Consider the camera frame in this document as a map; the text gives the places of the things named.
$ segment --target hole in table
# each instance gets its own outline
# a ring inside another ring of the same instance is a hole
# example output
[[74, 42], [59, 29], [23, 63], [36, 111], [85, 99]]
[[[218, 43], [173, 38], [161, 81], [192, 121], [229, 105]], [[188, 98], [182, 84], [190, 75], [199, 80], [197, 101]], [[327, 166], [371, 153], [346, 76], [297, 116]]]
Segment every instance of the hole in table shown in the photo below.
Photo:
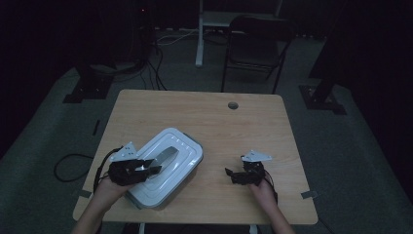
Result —
[[236, 102], [234, 102], [234, 101], [230, 101], [230, 102], [228, 103], [228, 108], [230, 108], [230, 109], [238, 109], [238, 104], [237, 104]]

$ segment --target chair back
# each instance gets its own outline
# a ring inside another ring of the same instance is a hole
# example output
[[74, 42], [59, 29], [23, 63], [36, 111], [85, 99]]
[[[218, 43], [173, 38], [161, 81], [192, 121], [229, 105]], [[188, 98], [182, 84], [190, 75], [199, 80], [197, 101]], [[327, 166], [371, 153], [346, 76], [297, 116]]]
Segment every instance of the chair back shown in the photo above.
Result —
[[229, 32], [243, 32], [252, 36], [289, 43], [294, 37], [294, 28], [287, 19], [264, 19], [249, 15], [234, 18]]

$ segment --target metal stand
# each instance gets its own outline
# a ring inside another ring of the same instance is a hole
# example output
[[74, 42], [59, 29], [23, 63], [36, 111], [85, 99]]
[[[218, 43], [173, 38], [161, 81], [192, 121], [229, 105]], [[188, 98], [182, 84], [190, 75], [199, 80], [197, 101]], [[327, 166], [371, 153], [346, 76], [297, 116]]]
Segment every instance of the metal stand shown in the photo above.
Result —
[[319, 83], [317, 87], [299, 86], [301, 96], [308, 109], [332, 110], [336, 115], [347, 115], [344, 106], [339, 104], [331, 93], [333, 84]]
[[81, 103], [83, 99], [105, 99], [112, 85], [112, 76], [97, 76], [88, 65], [76, 66], [80, 79], [63, 103]]

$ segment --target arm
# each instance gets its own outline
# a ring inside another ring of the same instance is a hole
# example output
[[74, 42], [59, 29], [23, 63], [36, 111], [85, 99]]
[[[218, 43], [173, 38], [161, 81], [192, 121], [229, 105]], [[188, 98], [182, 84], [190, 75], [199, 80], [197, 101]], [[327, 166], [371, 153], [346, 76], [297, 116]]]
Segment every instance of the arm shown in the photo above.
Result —
[[94, 234], [104, 214], [132, 187], [133, 185], [119, 186], [112, 182], [110, 178], [104, 178], [73, 228], [72, 234]]
[[267, 181], [262, 179], [258, 186], [255, 184], [249, 184], [248, 187], [260, 207], [270, 218], [271, 226], [277, 234], [295, 233], [277, 205], [273, 188]]

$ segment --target table leg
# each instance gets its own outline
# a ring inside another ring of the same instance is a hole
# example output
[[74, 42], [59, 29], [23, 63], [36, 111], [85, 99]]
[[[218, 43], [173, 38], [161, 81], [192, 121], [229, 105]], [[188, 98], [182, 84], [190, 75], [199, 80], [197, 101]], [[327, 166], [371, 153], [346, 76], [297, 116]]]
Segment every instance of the table leg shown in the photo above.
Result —
[[199, 16], [199, 33], [198, 33], [198, 48], [197, 48], [197, 57], [195, 60], [195, 65], [201, 67], [203, 65], [203, 56], [204, 56], [204, 1], [200, 0], [200, 16]]

